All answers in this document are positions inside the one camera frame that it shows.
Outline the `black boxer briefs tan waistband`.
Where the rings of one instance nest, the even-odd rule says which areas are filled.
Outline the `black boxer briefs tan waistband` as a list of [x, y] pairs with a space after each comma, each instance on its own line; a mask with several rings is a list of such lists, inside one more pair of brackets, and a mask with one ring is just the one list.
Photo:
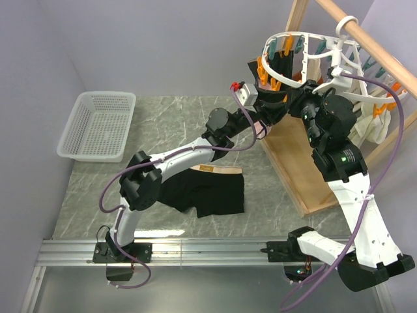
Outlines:
[[197, 217], [244, 212], [244, 176], [239, 167], [200, 164], [162, 183], [158, 201], [181, 213], [196, 209]]

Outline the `pink underwear navy trim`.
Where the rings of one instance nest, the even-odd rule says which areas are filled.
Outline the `pink underwear navy trim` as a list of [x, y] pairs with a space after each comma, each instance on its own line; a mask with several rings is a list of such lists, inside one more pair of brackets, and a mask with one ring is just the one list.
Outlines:
[[[257, 81], [255, 83], [255, 88], [257, 88], [257, 87], [273, 91], [273, 89], [272, 89], [272, 87], [270, 86], [269, 83], [267, 83], [266, 85], [261, 85], [261, 82]], [[260, 140], [260, 139], [263, 139], [264, 137], [266, 137], [268, 135], [272, 126], [265, 125], [262, 122], [262, 120], [260, 120], [260, 116], [257, 114], [257, 112], [256, 112], [256, 118], [257, 118], [257, 120], [255, 122], [255, 129], [256, 129], [256, 133], [257, 133], [257, 139]]]

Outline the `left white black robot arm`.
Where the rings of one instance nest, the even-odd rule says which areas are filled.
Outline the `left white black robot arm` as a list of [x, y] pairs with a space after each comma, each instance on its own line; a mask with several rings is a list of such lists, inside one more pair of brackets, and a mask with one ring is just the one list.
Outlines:
[[193, 166], [237, 152], [232, 141], [235, 136], [249, 129], [252, 140], [256, 141], [285, 115], [284, 91], [269, 91], [241, 83], [232, 86], [231, 90], [238, 106], [235, 112], [214, 108], [209, 113], [206, 130], [197, 139], [165, 153], [147, 155], [140, 151], [116, 176], [121, 202], [114, 208], [117, 218], [107, 238], [111, 242], [108, 254], [115, 261], [124, 262], [130, 257], [141, 214], [157, 202], [167, 180]]

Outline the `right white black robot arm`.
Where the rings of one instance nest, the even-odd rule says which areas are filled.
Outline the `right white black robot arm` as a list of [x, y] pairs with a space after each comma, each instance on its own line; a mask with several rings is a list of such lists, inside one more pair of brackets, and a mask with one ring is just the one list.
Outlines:
[[356, 123], [353, 104], [331, 87], [322, 95], [308, 81], [287, 90], [288, 113], [302, 120], [313, 162], [342, 208], [352, 233], [351, 244], [342, 245], [310, 227], [288, 235], [287, 253], [296, 261], [307, 255], [332, 265], [351, 291], [362, 291], [415, 267], [403, 254], [384, 224], [371, 191], [367, 165], [348, 135]]

